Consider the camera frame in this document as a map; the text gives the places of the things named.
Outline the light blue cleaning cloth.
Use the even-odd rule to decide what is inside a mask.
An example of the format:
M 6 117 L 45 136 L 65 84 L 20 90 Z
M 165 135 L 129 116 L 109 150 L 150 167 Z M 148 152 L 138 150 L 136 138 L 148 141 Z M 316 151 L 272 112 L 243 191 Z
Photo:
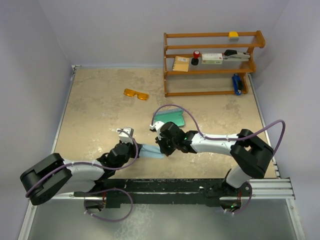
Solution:
M 139 157 L 141 158 L 153 158 L 153 159 L 163 159 L 165 155 L 161 153 L 159 146 L 143 144 L 139 150 Z

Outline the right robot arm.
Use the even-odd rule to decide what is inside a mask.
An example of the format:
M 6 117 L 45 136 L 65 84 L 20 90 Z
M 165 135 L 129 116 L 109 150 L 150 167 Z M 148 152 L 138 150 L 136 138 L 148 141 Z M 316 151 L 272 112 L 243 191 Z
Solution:
M 222 190 L 228 196 L 235 195 L 250 179 L 263 179 L 274 155 L 272 147 L 258 136 L 243 140 L 252 134 L 248 129 L 238 134 L 212 135 L 198 130 L 184 132 L 171 121 L 157 121 L 149 129 L 156 132 L 155 142 L 167 157 L 176 150 L 185 154 L 214 153 L 233 157 L 237 165 L 227 172 L 222 183 Z

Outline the grey glasses case green lining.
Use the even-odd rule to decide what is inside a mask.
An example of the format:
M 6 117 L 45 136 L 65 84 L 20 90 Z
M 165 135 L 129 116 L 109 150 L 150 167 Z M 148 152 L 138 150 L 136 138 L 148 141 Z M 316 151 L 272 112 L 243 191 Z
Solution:
M 168 110 L 160 110 L 154 114 L 154 118 L 152 120 L 153 123 L 155 122 L 173 122 L 178 127 L 185 126 L 185 120 L 183 117 L 184 110 L 181 108 L 175 109 L 168 109 Z

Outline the orange sunglasses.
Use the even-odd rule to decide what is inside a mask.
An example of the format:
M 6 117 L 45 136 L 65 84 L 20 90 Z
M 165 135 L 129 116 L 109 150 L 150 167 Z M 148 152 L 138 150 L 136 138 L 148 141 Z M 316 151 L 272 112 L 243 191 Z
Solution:
M 137 96 L 137 98 L 139 100 L 143 100 L 143 101 L 147 101 L 149 99 L 149 94 L 147 93 L 143 93 L 143 92 L 139 92 L 139 91 L 135 91 L 135 90 L 132 90 L 132 89 L 129 89 L 129 88 L 126 88 L 124 91 L 123 91 L 123 94 L 127 97 L 135 97 Z

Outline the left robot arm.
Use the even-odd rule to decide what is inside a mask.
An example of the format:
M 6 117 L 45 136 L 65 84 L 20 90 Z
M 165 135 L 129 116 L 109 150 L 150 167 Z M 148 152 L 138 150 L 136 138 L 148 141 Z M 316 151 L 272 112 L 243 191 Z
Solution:
M 55 195 L 88 192 L 98 196 L 106 179 L 127 167 L 130 158 L 139 157 L 142 144 L 119 142 L 109 152 L 92 162 L 73 162 L 52 153 L 20 175 L 26 197 L 34 206 L 46 203 Z

